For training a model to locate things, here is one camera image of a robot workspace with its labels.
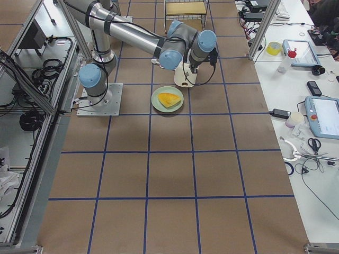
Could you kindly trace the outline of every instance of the white table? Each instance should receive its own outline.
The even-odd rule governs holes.
[[[291,16],[290,23],[312,24],[300,0],[283,1]],[[282,43],[284,39],[309,40],[313,44],[307,33],[308,29],[310,29],[310,26],[299,24],[270,26],[265,37],[267,44],[271,41]],[[317,54],[328,53],[326,47],[314,47]],[[297,103],[304,101],[306,96],[311,95],[306,86],[306,82],[310,80],[317,82],[324,95],[339,98],[339,82],[335,79],[335,76],[339,76],[339,62],[335,62],[331,56],[319,58],[322,66],[326,69],[326,73],[321,76],[314,76],[310,70],[297,68],[289,70],[286,74],[281,74],[276,69],[283,58],[282,53],[277,56],[271,56],[266,51],[263,51],[255,64],[269,110],[279,108],[297,111]],[[306,143],[308,138],[313,137],[309,129],[304,131],[306,140],[302,141],[292,135],[292,130],[285,126],[284,120],[273,117],[272,123],[278,140],[280,136],[283,136],[292,141],[298,149],[304,143],[304,147],[311,152]],[[320,152],[328,152],[327,156],[339,157],[339,140],[320,138],[319,140],[322,142]],[[291,157],[291,147],[280,140],[279,145],[282,154],[285,157]],[[304,180],[322,201],[339,216],[339,163],[337,163],[337,166],[328,166],[326,161],[322,162],[324,173],[319,170],[310,171],[304,175]],[[290,181],[309,241],[311,243],[338,243],[339,220],[305,186],[301,175],[294,173],[290,176]]]

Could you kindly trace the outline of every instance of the yellow sponge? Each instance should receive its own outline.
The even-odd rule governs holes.
[[[164,107],[172,107],[175,104],[179,103],[181,101],[181,98],[176,94],[160,93],[158,94],[158,100],[161,104],[164,105]]]

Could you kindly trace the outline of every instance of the green plate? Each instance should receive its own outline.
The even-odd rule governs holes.
[[[175,94],[180,97],[181,101],[178,104],[173,105],[172,107],[165,107],[161,104],[161,102],[158,100],[158,94],[161,93],[170,93],[170,94]],[[158,89],[156,89],[151,97],[152,105],[154,108],[161,112],[173,112],[178,110],[182,104],[184,103],[184,96],[182,95],[181,91],[175,87],[172,86],[163,86]]]

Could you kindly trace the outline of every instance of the tablet device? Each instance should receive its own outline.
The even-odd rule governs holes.
[[[307,96],[305,108],[314,136],[339,139],[339,99]]]
[[[309,41],[300,40],[284,40],[282,42],[285,55],[289,50],[297,49],[297,56],[292,62],[294,67],[312,67],[314,65],[321,65]]]

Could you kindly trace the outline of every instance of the white bottle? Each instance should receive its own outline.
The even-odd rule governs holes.
[[[282,62],[280,63],[278,67],[278,72],[283,73],[283,74],[286,73],[286,71],[291,67],[294,58],[297,56],[296,51],[297,49],[295,49],[294,51],[292,50],[288,51],[287,56],[285,57],[284,60],[282,60]]]

